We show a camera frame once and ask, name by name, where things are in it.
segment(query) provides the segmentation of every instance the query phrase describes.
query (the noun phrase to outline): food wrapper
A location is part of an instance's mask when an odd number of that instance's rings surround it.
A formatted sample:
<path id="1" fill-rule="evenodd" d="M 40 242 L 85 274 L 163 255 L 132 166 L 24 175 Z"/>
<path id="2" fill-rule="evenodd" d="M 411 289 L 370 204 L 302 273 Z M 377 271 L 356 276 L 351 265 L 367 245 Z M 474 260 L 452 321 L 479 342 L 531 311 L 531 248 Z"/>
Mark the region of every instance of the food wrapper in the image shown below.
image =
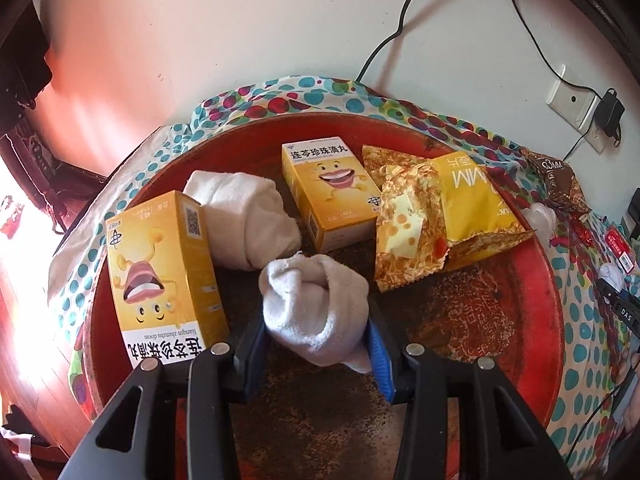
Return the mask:
<path id="1" fill-rule="evenodd" d="M 382 291 L 478 262 L 533 235 L 466 153 L 427 160 L 364 146 L 363 159 L 382 184 L 375 272 Z"/>
<path id="2" fill-rule="evenodd" d="M 527 162 L 532 165 L 545 183 L 552 204 L 570 214 L 583 215 L 591 211 L 575 177 L 574 170 L 564 161 L 542 153 L 520 148 Z"/>

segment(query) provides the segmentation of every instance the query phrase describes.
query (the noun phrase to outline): metal screw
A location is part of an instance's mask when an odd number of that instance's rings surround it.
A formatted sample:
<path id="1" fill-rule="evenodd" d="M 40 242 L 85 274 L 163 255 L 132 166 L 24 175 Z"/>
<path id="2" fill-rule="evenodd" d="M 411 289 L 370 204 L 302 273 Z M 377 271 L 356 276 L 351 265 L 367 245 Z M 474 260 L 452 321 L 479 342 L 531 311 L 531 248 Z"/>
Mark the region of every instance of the metal screw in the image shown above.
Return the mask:
<path id="1" fill-rule="evenodd" d="M 211 353 L 213 355 L 224 355 L 231 350 L 231 346 L 226 343 L 216 343 L 211 347 Z"/>
<path id="2" fill-rule="evenodd" d="M 424 354 L 424 346 L 420 343 L 409 343 L 406 346 L 406 352 L 412 356 L 418 356 Z"/>
<path id="3" fill-rule="evenodd" d="M 495 367 L 495 361 L 490 357 L 481 357 L 478 359 L 478 366 L 481 370 L 492 370 Z"/>
<path id="4" fill-rule="evenodd" d="M 142 368 L 145 372 L 150 372 L 151 370 L 155 370 L 158 366 L 158 359 L 155 357 L 147 357 L 142 361 L 140 368 Z"/>

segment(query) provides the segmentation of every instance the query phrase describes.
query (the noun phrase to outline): red round tray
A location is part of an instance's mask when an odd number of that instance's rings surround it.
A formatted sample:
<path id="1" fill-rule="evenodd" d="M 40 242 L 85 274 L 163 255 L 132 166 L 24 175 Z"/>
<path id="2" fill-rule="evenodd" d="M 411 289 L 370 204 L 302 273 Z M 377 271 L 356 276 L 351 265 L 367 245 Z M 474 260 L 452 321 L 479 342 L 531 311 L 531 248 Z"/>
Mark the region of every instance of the red round tray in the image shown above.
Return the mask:
<path id="1" fill-rule="evenodd" d="M 404 126 L 360 116 L 317 112 L 270 118 L 239 126 L 193 148 L 156 174 L 130 206 L 172 189 L 182 190 L 194 170 L 243 171 L 276 180 L 287 211 L 295 216 L 297 211 L 280 171 L 281 145 L 331 136 L 342 137 L 358 156 L 363 144 L 427 158 L 452 151 Z M 527 225 L 511 196 L 500 192 Z M 312 252 L 308 240 L 303 249 L 307 254 Z M 373 286 L 373 241 L 335 251 L 332 256 L 363 274 Z M 216 269 L 232 329 L 260 308 L 257 275 Z M 553 273 L 536 237 L 475 266 L 436 274 L 383 294 L 381 308 L 409 338 L 445 353 L 447 337 L 452 334 L 467 338 L 466 346 L 489 340 L 495 343 L 504 334 L 500 326 L 491 325 L 490 318 L 510 320 L 513 335 L 503 341 L 497 361 L 546 427 L 561 381 L 562 310 Z M 484 329 L 464 332 L 456 325 L 461 313 L 467 315 L 465 322 L 469 322 L 469 316 L 475 319 L 475 328 L 485 322 L 486 333 Z M 102 266 L 98 278 L 88 323 L 86 372 L 100 412 L 131 371 L 107 265 Z M 267 385 L 257 398 L 248 406 L 232 409 L 245 479 L 308 478 L 320 472 L 323 478 L 392 478 L 404 408 L 386 405 L 372 377 L 341 365 L 318 368 L 278 346 L 272 346 L 266 375 Z M 455 405 L 451 407 L 450 413 L 455 414 Z M 178 414 L 180 440 L 184 437 L 181 421 L 183 413 Z M 453 417 L 449 433 L 447 472 L 451 476 L 459 458 Z M 178 469 L 183 473 L 184 450 L 178 450 L 178 456 Z"/>

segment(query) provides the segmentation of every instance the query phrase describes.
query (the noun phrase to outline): rolled white towel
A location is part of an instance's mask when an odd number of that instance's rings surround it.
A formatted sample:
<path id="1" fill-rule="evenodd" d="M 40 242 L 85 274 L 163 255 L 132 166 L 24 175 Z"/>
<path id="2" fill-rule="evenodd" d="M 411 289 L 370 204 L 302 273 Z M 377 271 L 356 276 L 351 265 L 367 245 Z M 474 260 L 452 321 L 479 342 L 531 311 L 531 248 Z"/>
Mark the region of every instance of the rolled white towel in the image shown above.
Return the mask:
<path id="1" fill-rule="evenodd" d="M 318 366 L 371 371 L 362 336 L 369 284 L 325 254 L 276 260 L 260 274 L 264 321 L 283 346 Z"/>
<path id="2" fill-rule="evenodd" d="M 184 193 L 202 204 L 211 256 L 222 267 L 263 269 L 300 249 L 300 229 L 285 213 L 273 180 L 194 171 Z"/>
<path id="3" fill-rule="evenodd" d="M 549 240 L 553 238 L 558 224 L 556 212 L 550 207 L 536 202 L 531 204 L 529 208 L 523 209 L 522 215 L 536 232 L 538 240 L 546 246 Z"/>
<path id="4" fill-rule="evenodd" d="M 602 264 L 598 269 L 598 277 L 603 278 L 618 292 L 625 286 L 625 277 L 616 264 Z"/>

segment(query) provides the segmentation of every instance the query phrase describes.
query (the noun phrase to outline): wall switch plate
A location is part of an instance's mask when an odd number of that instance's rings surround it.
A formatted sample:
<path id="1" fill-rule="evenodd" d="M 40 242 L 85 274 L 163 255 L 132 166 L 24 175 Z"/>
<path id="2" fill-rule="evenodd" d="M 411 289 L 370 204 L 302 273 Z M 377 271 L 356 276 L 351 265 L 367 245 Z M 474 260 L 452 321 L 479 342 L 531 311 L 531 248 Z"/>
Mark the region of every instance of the wall switch plate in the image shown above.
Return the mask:
<path id="1" fill-rule="evenodd" d="M 583 84 L 565 64 L 558 73 L 567 81 L 577 85 Z M 574 88 L 556 78 L 546 104 L 581 135 L 588 129 L 589 133 L 584 139 L 593 146 L 594 150 L 602 153 L 607 136 L 595 124 L 591 124 L 591 118 L 599 101 L 590 90 Z"/>

